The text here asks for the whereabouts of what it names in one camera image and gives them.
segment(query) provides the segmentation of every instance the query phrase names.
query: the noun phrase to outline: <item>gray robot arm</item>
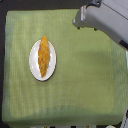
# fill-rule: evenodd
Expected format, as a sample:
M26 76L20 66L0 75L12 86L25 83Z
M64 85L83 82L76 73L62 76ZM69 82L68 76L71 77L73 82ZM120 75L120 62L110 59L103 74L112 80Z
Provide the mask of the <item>gray robot arm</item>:
M128 107L124 113L123 121L120 128L128 128Z
M73 25L92 27L106 33L128 50L128 0L88 0L78 11Z

